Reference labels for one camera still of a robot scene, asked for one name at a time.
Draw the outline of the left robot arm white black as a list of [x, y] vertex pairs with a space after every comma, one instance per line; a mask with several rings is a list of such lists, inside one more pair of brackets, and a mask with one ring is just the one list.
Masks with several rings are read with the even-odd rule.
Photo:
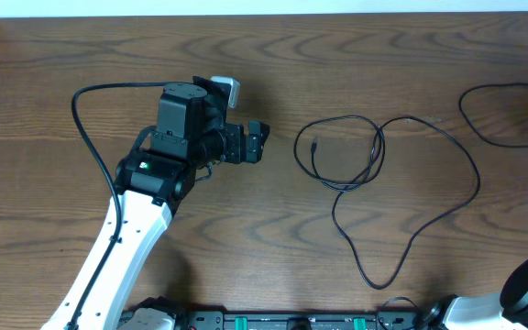
[[193, 186], [197, 171], [215, 162], [257, 163], [268, 125], [234, 125], [226, 112], [237, 105], [233, 78], [194, 77], [162, 82], [157, 123], [143, 128], [110, 173], [88, 135], [82, 139], [107, 180], [112, 197], [100, 233], [46, 329], [177, 329], [178, 313], [157, 300], [125, 309], [138, 275], [158, 239]]

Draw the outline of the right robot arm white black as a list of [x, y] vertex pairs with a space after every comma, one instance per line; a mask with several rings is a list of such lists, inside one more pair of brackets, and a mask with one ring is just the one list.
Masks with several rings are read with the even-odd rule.
[[479, 297], [452, 296], [425, 321], [428, 329], [528, 329], [528, 259], [507, 279], [501, 292]]

